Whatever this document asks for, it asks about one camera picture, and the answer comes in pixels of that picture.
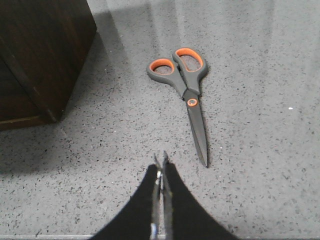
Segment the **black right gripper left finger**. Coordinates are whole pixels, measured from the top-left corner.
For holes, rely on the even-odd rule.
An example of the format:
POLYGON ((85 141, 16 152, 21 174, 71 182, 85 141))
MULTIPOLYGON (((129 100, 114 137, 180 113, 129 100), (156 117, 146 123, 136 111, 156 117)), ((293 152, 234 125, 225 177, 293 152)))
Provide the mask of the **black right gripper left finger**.
POLYGON ((154 157, 139 187, 122 210, 92 240, 157 240, 160 224, 161 165, 154 157))

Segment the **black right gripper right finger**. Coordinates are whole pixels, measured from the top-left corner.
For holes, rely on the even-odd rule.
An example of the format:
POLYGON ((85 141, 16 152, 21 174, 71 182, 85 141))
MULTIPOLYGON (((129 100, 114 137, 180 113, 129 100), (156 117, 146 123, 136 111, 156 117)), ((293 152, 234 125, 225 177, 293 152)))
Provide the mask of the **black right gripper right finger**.
POLYGON ((162 164, 164 228, 167 240, 236 240, 199 204, 164 153, 162 164))

